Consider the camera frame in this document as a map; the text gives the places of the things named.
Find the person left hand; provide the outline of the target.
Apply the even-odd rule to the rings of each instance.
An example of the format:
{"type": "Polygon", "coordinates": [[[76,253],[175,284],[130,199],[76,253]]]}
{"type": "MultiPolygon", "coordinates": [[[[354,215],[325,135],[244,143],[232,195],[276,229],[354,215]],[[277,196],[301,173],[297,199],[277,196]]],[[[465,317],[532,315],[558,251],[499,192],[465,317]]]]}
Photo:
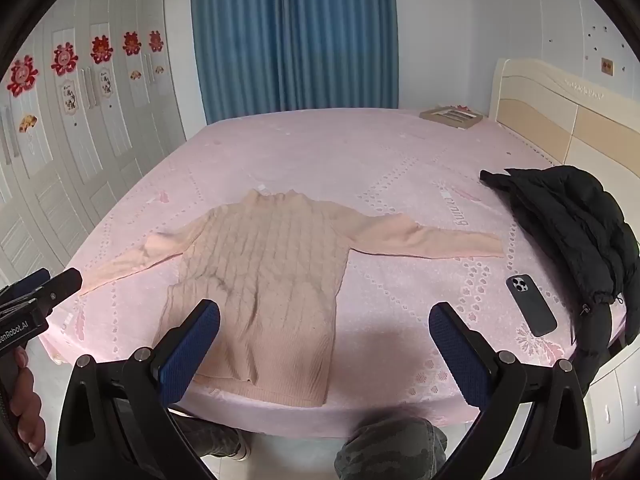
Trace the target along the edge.
{"type": "Polygon", "coordinates": [[[41,417],[42,402],[35,392],[34,374],[28,367],[28,355],[22,347],[14,350],[14,361],[18,367],[11,412],[17,417],[17,433],[34,453],[38,453],[46,442],[46,423],[41,417]]]}

